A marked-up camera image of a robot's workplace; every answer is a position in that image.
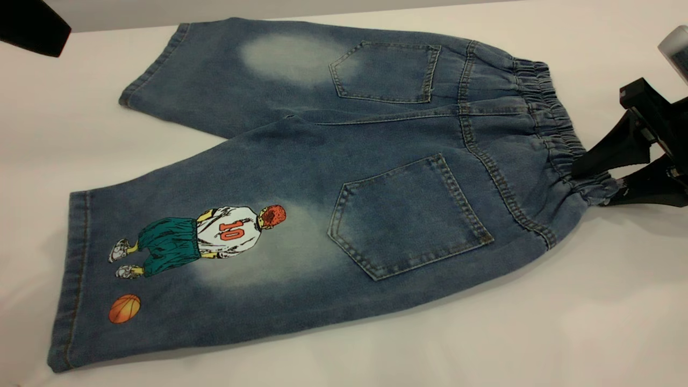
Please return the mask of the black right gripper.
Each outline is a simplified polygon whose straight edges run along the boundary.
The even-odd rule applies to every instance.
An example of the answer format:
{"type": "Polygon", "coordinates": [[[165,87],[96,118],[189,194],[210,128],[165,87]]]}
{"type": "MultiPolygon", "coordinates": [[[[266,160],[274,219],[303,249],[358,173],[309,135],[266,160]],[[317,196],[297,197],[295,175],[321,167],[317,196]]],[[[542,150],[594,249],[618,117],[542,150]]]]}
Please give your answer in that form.
{"type": "Polygon", "coordinates": [[[617,180],[619,191],[604,206],[687,206],[686,99],[669,103],[644,78],[620,89],[626,109],[617,124],[572,165],[572,178],[650,162],[650,147],[664,155],[617,180]]]}

